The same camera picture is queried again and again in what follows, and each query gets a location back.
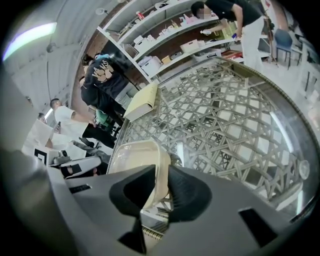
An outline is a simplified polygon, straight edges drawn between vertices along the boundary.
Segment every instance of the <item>dark hair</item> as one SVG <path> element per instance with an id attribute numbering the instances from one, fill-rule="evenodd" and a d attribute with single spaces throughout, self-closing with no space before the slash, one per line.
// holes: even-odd
<path id="1" fill-rule="evenodd" d="M 94 58 L 92 58 L 88 54 L 82 56 L 81 63 L 83 66 L 89 66 L 90 61 L 94 61 Z"/>
<path id="2" fill-rule="evenodd" d="M 205 8 L 205 4 L 203 2 L 195 2 L 191 5 L 191 12 L 193 16 L 198 18 L 198 11 L 203 8 Z"/>
<path id="3" fill-rule="evenodd" d="M 40 112 L 40 113 L 38 114 L 38 119 L 40 119 L 40 118 L 42 118 L 42 117 L 44 117 L 44 116 L 45 116 L 45 114 Z"/>
<path id="4" fill-rule="evenodd" d="M 58 98 L 53 98 L 51 101 L 50 101 L 50 107 L 53 109 L 54 108 L 54 104 L 59 101 Z"/>

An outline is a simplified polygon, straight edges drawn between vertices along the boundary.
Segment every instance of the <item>ceiling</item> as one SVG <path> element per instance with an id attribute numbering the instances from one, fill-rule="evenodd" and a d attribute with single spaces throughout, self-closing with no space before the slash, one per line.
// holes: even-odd
<path id="1" fill-rule="evenodd" d="M 39 112 L 49 110 L 50 99 L 67 100 L 72 95 L 81 56 L 106 17 L 95 11 L 99 7 L 111 11 L 117 4 L 116 0 L 47 0 L 21 22 L 14 37 L 57 22 L 54 34 L 24 45 L 4 61 L 6 71 Z M 47 52 L 49 45 L 52 52 Z"/>

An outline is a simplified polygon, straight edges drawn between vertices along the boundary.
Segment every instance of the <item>blue chair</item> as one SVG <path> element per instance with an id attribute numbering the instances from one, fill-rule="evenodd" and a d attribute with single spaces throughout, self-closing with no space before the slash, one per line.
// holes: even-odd
<path id="1" fill-rule="evenodd" d="M 276 61 L 278 61 L 278 51 L 279 50 L 285 51 L 284 61 L 287 60 L 287 53 L 289 53 L 289 64 L 288 64 L 288 69 L 289 69 L 290 64 L 291 64 L 291 52 L 295 51 L 295 52 L 299 53 L 299 60 L 298 60 L 298 64 L 299 64 L 302 52 L 299 50 L 292 49 L 293 40 L 287 31 L 278 28 L 274 34 L 274 40 L 276 42 L 276 46 L 275 46 L 276 47 L 276 58 L 275 58 Z"/>

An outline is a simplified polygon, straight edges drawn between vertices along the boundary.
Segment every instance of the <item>yellow notepad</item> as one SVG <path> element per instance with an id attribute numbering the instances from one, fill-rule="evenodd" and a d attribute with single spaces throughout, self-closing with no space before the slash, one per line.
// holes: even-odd
<path id="1" fill-rule="evenodd" d="M 152 111 L 155 107 L 157 89 L 158 84 L 152 82 L 142 90 L 138 91 L 131 100 L 126 112 L 124 113 L 124 117 L 132 122 Z"/>

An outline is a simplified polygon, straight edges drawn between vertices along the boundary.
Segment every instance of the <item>black t-shirt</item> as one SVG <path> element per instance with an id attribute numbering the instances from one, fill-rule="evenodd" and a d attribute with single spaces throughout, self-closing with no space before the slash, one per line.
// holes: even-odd
<path id="1" fill-rule="evenodd" d="M 113 99 L 127 86 L 129 81 L 125 78 L 112 60 L 99 58 L 94 60 L 88 67 L 83 86 L 97 86 Z"/>
<path id="2" fill-rule="evenodd" d="M 205 2 L 205 5 L 208 6 L 220 20 L 227 19 L 229 21 L 237 20 L 235 13 L 231 10 L 234 4 L 242 8 L 243 27 L 255 22 L 262 16 L 260 11 L 246 0 L 207 0 Z"/>

